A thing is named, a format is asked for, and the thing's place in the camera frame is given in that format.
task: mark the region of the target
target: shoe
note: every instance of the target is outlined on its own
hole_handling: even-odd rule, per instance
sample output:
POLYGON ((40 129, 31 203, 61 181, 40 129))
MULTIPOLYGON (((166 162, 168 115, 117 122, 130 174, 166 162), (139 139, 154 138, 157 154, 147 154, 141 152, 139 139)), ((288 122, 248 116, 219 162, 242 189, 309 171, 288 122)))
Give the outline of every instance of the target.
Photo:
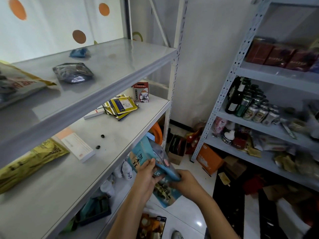
POLYGON ((171 239, 184 239, 179 231, 174 231, 171 239))

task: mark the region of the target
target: polka dot curtain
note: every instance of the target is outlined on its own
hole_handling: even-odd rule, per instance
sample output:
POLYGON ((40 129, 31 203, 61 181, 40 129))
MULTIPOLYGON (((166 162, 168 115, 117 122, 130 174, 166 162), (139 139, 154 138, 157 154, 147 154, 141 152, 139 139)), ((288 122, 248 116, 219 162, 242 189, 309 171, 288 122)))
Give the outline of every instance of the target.
POLYGON ((0 62, 123 37, 120 0, 0 0, 0 62))

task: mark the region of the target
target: shelf rack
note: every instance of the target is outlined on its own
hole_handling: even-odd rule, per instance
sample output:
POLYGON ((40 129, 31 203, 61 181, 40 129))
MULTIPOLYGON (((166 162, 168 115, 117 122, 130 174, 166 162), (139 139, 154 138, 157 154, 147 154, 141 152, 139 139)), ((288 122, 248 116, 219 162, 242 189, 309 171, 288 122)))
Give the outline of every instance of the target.
MULTIPOLYGON (((172 47, 128 39, 87 47, 91 57, 81 62, 95 74, 91 81, 72 85, 56 79, 52 67, 75 62, 69 58, 69 51, 14 64, 58 85, 45 88, 0 110, 2 134, 5 134, 0 137, 1 167, 67 126, 90 147, 100 145, 101 148, 85 163, 81 163, 73 154, 51 161, 14 188, 1 194, 1 237, 56 238, 164 113, 162 147, 165 147, 187 3, 188 0, 179 0, 172 47), (120 122, 107 115, 88 120, 82 118, 106 100, 169 62, 169 86, 158 83, 160 87, 168 90, 167 99, 149 94, 149 103, 140 103, 138 110, 120 122)), ((130 16, 129 10, 130 8, 126 8, 126 15, 130 16)), ((112 215, 82 227, 81 235, 88 235, 88 238, 105 238, 131 186, 131 183, 120 180, 115 186, 118 193, 111 205, 112 215)), ((71 233, 62 237, 72 238, 74 235, 71 233)))
POLYGON ((264 65, 257 65, 252 63, 244 62, 244 57, 250 47, 250 44, 256 35, 256 32, 262 22, 262 19, 267 12, 269 5, 271 3, 282 4, 282 5, 298 5, 298 6, 309 6, 309 7, 318 7, 319 0, 260 0, 258 4, 256 15, 251 21, 251 25, 248 28, 245 37, 241 43, 241 46, 237 52, 235 60, 232 67, 225 79, 225 83, 220 91, 220 94, 217 98, 217 101, 214 105, 214 108, 209 116, 209 120, 205 126, 201 139, 198 142, 197 148, 191 158, 191 161, 194 162, 196 157, 202 148, 203 144, 206 143, 215 148, 221 149, 225 152, 228 152, 234 156, 237 156, 243 160, 246 160, 250 163, 253 163, 257 166, 260 166, 264 169, 267 169, 271 172, 281 175, 282 177, 288 178, 292 181, 295 181, 299 184, 302 184, 306 187, 319 191, 319 182, 302 176, 297 173, 290 173, 279 169, 274 161, 273 153, 271 152, 262 152, 262 158, 257 158, 250 156, 244 152, 238 151, 232 146, 225 145, 219 138, 212 136, 211 127, 216 118, 216 116, 225 118, 227 120, 233 121, 235 123, 244 125, 246 127, 252 128, 254 130, 275 136, 282 140, 288 141, 293 144, 300 145, 309 150, 319 151, 319 143, 311 140, 309 137, 302 134, 297 134, 297 139, 291 138, 281 125, 271 125, 264 126, 262 124, 257 124, 252 121, 246 121, 243 118, 231 115, 225 112, 225 97, 228 93, 228 90, 235 79, 236 76, 244 76, 251 78, 253 80, 260 80, 263 82, 280 85, 288 88, 293 88, 296 90, 302 90, 310 92, 313 94, 319 94, 319 75, 314 73, 304 73, 293 70, 287 70, 278 67, 270 67, 264 65))

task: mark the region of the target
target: stack of yellow packets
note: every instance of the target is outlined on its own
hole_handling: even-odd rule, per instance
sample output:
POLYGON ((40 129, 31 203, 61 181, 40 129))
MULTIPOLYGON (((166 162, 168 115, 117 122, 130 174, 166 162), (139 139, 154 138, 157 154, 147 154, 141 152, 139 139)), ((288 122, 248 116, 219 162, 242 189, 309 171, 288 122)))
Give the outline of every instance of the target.
POLYGON ((124 94, 115 96, 103 104, 106 114, 113 115, 118 121, 122 120, 138 107, 131 97, 124 94))

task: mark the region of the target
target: forearm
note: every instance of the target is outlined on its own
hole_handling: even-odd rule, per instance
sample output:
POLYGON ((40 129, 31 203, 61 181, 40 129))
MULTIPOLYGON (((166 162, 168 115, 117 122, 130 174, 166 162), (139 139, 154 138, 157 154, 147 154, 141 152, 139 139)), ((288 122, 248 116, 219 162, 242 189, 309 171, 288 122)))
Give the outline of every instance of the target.
POLYGON ((205 219, 209 233, 214 239, 239 239, 215 200, 205 191, 194 201, 205 219))
POLYGON ((141 195, 131 190, 117 213, 106 239, 135 239, 144 205, 141 195))

